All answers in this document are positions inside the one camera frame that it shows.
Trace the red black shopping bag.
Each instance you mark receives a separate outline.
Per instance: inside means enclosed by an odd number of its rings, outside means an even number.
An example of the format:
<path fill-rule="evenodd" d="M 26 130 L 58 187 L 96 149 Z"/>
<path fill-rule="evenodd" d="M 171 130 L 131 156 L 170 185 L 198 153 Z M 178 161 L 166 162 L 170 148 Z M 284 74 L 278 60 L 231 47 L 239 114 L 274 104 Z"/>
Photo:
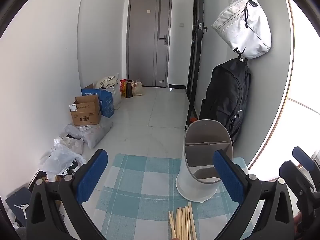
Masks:
<path fill-rule="evenodd" d="M 120 81 L 120 92 L 121 96 L 124 98 L 132 98 L 133 97 L 133 81 L 122 79 Z"/>

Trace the navy jordan shoe box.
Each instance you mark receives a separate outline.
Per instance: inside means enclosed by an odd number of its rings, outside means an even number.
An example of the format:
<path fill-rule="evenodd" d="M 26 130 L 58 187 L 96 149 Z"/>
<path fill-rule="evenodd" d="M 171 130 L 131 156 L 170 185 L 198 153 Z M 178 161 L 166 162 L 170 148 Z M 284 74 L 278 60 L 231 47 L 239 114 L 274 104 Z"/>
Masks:
<path fill-rule="evenodd" d="M 31 192 L 26 187 L 22 187 L 5 200 L 17 220 L 24 227 L 27 226 L 27 214 L 30 198 Z"/>

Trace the brown cardboard box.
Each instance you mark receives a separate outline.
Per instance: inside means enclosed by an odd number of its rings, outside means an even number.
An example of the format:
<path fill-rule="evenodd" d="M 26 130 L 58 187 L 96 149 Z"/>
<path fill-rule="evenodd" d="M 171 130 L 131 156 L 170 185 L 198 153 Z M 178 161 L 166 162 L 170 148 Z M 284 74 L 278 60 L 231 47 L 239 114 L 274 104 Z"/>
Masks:
<path fill-rule="evenodd" d="M 97 95 L 79 96 L 69 105 L 72 122 L 75 126 L 97 125 L 101 119 Z"/>

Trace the white hanging bag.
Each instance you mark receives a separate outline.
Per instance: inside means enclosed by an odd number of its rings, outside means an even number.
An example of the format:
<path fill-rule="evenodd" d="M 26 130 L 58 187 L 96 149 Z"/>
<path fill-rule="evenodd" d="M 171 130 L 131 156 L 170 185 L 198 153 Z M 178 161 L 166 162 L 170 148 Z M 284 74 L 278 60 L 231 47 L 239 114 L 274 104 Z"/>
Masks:
<path fill-rule="evenodd" d="M 260 57 L 271 48 L 268 20 L 257 0 L 233 0 L 212 28 L 232 51 L 247 59 Z"/>

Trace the white plastic bag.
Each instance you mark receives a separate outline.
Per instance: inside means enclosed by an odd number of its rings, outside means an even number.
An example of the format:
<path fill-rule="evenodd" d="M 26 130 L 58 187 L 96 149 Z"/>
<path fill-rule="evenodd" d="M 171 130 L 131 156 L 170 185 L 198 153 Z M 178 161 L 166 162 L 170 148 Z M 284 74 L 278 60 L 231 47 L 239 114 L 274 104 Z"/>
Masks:
<path fill-rule="evenodd" d="M 55 177 L 63 174 L 75 160 L 80 166 L 87 163 L 82 155 L 73 152 L 65 145 L 57 144 L 40 159 L 39 169 L 46 173 L 49 182 L 54 182 Z"/>

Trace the blue cardboard box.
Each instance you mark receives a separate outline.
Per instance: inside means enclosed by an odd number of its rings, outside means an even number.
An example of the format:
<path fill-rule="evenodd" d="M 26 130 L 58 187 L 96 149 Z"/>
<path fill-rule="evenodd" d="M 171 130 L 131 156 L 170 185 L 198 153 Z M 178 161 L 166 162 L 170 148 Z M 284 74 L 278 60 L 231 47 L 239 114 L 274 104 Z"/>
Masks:
<path fill-rule="evenodd" d="M 110 118 L 114 114 L 113 96 L 111 92 L 103 89 L 84 88 L 81 90 L 82 96 L 97 95 L 101 114 Z"/>

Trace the grey parcel bag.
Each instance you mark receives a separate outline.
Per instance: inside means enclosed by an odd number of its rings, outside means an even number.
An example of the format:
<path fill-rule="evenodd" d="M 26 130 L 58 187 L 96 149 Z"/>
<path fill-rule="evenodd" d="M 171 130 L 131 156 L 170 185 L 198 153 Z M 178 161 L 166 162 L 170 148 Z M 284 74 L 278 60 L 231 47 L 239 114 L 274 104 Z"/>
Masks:
<path fill-rule="evenodd" d="M 97 125 L 75 126 L 68 124 L 65 127 L 65 132 L 75 139 L 82 139 L 90 149 L 93 149 L 107 135 L 112 125 L 113 122 L 109 118 L 103 117 Z"/>

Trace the wooden chopstick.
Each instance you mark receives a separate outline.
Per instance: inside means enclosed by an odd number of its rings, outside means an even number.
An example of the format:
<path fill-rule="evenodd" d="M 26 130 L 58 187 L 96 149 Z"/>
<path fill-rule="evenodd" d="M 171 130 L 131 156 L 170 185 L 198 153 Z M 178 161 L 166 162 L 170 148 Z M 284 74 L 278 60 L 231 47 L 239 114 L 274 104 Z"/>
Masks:
<path fill-rule="evenodd" d="M 177 208 L 176 210 L 176 223 L 175 223 L 175 232 L 176 232 L 176 237 L 180 239 L 181 237 L 181 209 Z"/>
<path fill-rule="evenodd" d="M 185 208 L 186 217 L 186 239 L 191 240 L 191 229 L 190 229 L 190 212 L 189 207 Z"/>
<path fill-rule="evenodd" d="M 185 233 L 186 233 L 186 230 L 185 230 L 185 207 L 182 208 L 182 214 L 181 214 L 181 224 L 182 224 L 182 240 L 186 240 L 185 238 Z"/>
<path fill-rule="evenodd" d="M 179 208 L 180 240 L 183 240 L 183 208 Z"/>
<path fill-rule="evenodd" d="M 192 209 L 191 202 L 188 203 L 188 207 L 189 207 L 189 216 L 190 216 L 190 224 L 191 224 L 191 231 L 192 231 L 193 240 L 197 240 L 195 222 L 194 222 L 194 217 L 193 217 L 193 209 Z"/>
<path fill-rule="evenodd" d="M 169 211 L 168 214 L 169 214 L 169 223 L 170 223 L 170 228 L 171 228 L 171 236 L 172 236 L 173 239 L 175 239 L 176 238 L 176 232 L 175 232 L 174 221 L 173 221 L 173 218 L 172 218 L 172 212 Z"/>

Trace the black white sneaker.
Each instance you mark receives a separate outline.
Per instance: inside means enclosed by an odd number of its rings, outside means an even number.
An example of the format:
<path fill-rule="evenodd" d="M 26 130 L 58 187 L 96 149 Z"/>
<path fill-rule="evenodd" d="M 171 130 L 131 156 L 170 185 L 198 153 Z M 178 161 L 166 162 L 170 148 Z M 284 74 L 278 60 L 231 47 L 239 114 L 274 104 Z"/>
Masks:
<path fill-rule="evenodd" d="M 63 173 L 61 174 L 62 177 L 65 177 L 69 174 L 73 175 L 76 173 L 76 171 L 80 168 L 80 164 L 76 161 L 73 160 L 72 165 L 67 168 L 66 170 L 63 171 Z"/>

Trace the white paper parcel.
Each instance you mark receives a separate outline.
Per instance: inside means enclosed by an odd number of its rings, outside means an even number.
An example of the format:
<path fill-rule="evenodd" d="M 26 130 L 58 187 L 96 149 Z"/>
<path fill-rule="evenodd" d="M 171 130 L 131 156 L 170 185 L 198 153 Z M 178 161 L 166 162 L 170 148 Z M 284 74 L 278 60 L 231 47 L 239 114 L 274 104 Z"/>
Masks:
<path fill-rule="evenodd" d="M 74 153 L 82 155 L 84 149 L 83 139 L 74 139 L 67 136 L 58 137 L 54 139 L 54 146 L 61 144 L 69 148 Z"/>

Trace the grey entrance door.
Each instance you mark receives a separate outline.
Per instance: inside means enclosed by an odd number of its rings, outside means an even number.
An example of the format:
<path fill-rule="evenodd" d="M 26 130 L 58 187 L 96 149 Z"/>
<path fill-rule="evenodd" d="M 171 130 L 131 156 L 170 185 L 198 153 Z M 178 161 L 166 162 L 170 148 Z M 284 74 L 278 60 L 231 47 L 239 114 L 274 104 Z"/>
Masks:
<path fill-rule="evenodd" d="M 129 0 L 126 77 L 167 87 L 172 0 Z"/>

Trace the translucent plastic bag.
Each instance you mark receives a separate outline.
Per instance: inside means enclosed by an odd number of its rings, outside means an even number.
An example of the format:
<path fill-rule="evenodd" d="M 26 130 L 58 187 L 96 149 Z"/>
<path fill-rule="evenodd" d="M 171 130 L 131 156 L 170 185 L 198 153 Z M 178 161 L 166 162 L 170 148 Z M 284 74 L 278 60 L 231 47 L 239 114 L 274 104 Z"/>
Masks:
<path fill-rule="evenodd" d="M 140 80 L 136 80 L 135 82 L 133 82 L 132 91 L 133 91 L 134 96 L 143 96 L 144 95 L 143 86 L 142 86 L 142 83 L 140 82 Z"/>

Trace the beige cloth pile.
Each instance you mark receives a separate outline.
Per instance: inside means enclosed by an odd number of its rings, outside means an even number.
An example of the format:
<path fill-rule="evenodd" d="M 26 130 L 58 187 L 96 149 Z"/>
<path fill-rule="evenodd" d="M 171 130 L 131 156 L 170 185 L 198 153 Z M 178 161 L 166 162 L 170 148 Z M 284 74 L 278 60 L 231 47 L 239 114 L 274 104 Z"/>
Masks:
<path fill-rule="evenodd" d="M 96 85 L 95 88 L 96 89 L 107 89 L 110 87 L 113 87 L 114 85 L 116 85 L 118 82 L 118 78 L 117 76 L 107 76 L 107 77 L 103 77 L 101 80 L 99 80 Z"/>

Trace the black backpack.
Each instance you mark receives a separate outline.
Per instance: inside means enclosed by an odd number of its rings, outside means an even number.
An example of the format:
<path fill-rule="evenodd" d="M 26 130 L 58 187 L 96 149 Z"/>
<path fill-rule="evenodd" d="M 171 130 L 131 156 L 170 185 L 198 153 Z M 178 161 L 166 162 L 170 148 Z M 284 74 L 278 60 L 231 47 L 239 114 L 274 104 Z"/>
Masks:
<path fill-rule="evenodd" d="M 216 66 L 201 102 L 199 119 L 220 122 L 228 131 L 232 143 L 240 135 L 248 102 L 251 72 L 247 59 L 237 57 Z"/>

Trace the white grey utensil holder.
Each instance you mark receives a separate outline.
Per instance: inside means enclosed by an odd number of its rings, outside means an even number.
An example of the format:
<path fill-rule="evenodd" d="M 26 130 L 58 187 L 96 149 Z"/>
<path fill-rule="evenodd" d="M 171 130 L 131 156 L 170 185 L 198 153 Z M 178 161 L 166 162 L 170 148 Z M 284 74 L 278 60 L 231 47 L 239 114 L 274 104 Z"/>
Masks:
<path fill-rule="evenodd" d="M 203 203 L 217 192 L 221 179 L 213 155 L 223 150 L 233 159 L 233 144 L 227 129 L 215 120 L 197 120 L 186 130 L 180 172 L 176 177 L 179 194 L 188 201 Z"/>

